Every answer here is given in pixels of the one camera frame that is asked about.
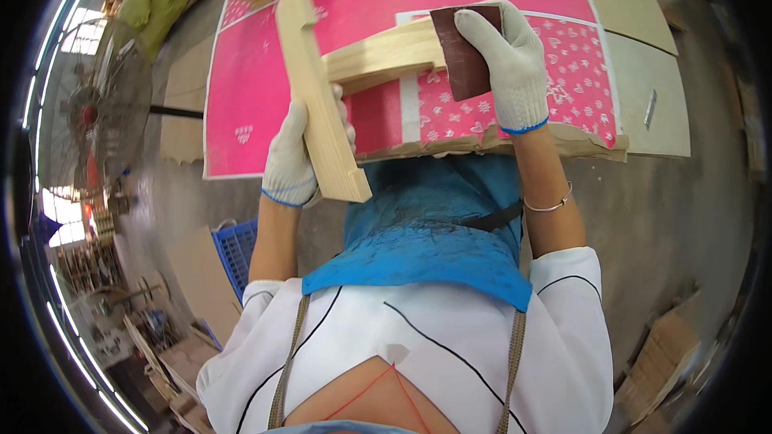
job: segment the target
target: black pole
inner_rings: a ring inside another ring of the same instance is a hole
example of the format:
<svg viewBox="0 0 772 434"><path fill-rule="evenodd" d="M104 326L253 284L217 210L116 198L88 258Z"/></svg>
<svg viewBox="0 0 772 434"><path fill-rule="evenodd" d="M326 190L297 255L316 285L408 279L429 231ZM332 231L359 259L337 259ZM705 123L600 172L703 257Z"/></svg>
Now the black pole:
<svg viewBox="0 0 772 434"><path fill-rule="evenodd" d="M167 108L156 104L150 105L150 113L157 115L177 116L179 118L204 119L204 113L200 111L191 111L189 109Z"/></svg>

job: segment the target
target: apron strap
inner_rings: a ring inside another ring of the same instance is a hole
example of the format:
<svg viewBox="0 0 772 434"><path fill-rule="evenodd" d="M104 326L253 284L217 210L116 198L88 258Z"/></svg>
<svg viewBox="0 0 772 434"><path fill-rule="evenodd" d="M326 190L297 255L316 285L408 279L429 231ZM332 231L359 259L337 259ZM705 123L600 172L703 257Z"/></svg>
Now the apron strap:
<svg viewBox="0 0 772 434"><path fill-rule="evenodd" d="M507 208L499 208L485 217L465 219L461 222L462 227L481 229L483 231L494 231L496 228L503 228L507 223L520 216L523 213L523 200L509 205Z"/></svg>
<svg viewBox="0 0 772 434"><path fill-rule="evenodd" d="M284 369L279 377L279 383L276 386L276 392L273 395L271 412L268 418L268 429L278 429L284 425L284 394L286 392L286 382L289 377L290 364L295 356L295 346L300 336L300 329L308 313L308 305L311 295L303 295L300 304L297 307L297 317L295 318L295 332L292 337L292 345L289 347L289 355L284 362ZM497 434L507 434L509 428L509 398L512 396L512 388L515 385L517 368L520 365L520 355L523 353L523 340L526 335L526 314L515 310L515 318L512 321L512 338L509 340L509 366L507 368L509 375L507 380L507 397L504 399L501 420Z"/></svg>
<svg viewBox="0 0 772 434"><path fill-rule="evenodd" d="M303 327L303 321L306 320L308 313L308 304L311 302L311 295L303 295L297 306L297 317L295 318L295 332L292 335L292 345L289 347L287 360L284 362L282 374L279 377L279 383L276 386L276 393L273 395L271 404L271 413L268 418L268 429L278 429L284 425L284 393L286 392L287 378L290 376L290 364L295 357L295 346L297 338L300 336L300 328Z"/></svg>
<svg viewBox="0 0 772 434"><path fill-rule="evenodd" d="M504 411L501 413L497 434L507 434L509 429L509 398L515 385L517 368L520 366L520 355L523 353L523 340L526 336L526 314L515 309L512 320L512 338L509 340L509 378L507 379L507 397L504 399Z"/></svg>

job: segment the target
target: bracelet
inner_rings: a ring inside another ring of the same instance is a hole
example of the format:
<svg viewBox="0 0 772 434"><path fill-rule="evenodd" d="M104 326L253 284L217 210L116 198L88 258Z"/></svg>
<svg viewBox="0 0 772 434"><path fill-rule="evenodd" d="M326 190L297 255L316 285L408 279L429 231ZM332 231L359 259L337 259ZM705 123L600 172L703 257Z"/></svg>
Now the bracelet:
<svg viewBox="0 0 772 434"><path fill-rule="evenodd" d="M525 205L526 208L530 209L531 211L537 211L539 213L548 213L550 211L555 211L556 209L564 206L568 202L568 199L571 198L571 192L572 191L574 191L574 185L571 184L571 182L569 181L568 182L568 193L566 193L566 196L561 200L560 203L558 203L557 205L555 205L554 207L551 207L551 208L534 208L534 207L532 207L531 205L528 204L528 202L526 201L526 198L523 198L523 205Z"/></svg>

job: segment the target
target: hand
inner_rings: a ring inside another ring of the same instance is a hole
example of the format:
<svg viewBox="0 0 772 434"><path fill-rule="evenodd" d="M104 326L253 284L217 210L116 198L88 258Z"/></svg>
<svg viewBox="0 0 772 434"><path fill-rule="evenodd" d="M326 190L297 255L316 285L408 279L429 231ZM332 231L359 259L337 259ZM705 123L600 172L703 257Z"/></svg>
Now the hand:
<svg viewBox="0 0 772 434"><path fill-rule="evenodd" d="M544 46L523 14L507 0L491 0L502 11L502 34L472 10L456 12L456 28L485 58L499 126L521 135L546 123Z"/></svg>
<svg viewBox="0 0 772 434"><path fill-rule="evenodd" d="M339 84L333 84L333 94L351 150L355 151L353 140L356 138L356 133L347 121L346 105L341 101L343 88ZM318 197L316 193L319 183L316 182L314 167L311 165L303 142L303 133L307 124L306 105L301 101L291 101L282 128L273 138L268 149L268 160L265 163L263 186L260 191L276 203L287 207L310 207L315 203L312 199Z"/></svg>

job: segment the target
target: pink mat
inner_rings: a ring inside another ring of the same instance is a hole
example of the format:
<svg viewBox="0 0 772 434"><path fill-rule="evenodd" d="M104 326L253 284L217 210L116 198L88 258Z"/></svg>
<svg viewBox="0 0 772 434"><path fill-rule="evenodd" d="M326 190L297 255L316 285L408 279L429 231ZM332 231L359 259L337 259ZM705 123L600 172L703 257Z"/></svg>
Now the pink mat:
<svg viewBox="0 0 772 434"><path fill-rule="evenodd" d="M324 54L393 27L400 17L409 20L424 10L476 1L314 0L319 17L314 30ZM545 44L550 120L596 131L613 145L613 88L603 59L603 32L588 0L511 1L527 11ZM263 173L268 144L290 100L273 12L273 5L248 12L244 3L226 1L207 92L205 178ZM442 72L355 94L348 105L357 151L480 134L492 124L490 93L462 103L446 101L445 93L449 86Z"/></svg>

